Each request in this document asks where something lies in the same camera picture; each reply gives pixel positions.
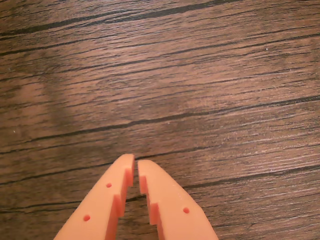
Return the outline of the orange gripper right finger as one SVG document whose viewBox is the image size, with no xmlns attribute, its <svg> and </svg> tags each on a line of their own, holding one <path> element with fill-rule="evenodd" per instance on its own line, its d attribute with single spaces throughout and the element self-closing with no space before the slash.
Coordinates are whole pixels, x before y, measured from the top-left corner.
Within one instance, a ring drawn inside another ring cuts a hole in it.
<svg viewBox="0 0 320 240">
<path fill-rule="evenodd" d="M 158 164 L 139 160 L 139 189 L 160 240 L 217 240 L 203 209 Z"/>
</svg>

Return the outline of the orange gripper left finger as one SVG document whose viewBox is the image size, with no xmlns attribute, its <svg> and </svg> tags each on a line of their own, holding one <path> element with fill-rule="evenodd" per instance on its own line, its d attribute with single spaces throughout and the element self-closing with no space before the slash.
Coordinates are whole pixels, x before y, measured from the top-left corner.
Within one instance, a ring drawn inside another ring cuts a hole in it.
<svg viewBox="0 0 320 240">
<path fill-rule="evenodd" d="M 133 185 L 134 155 L 123 154 L 107 169 L 68 218 L 56 240 L 114 240 Z"/>
</svg>

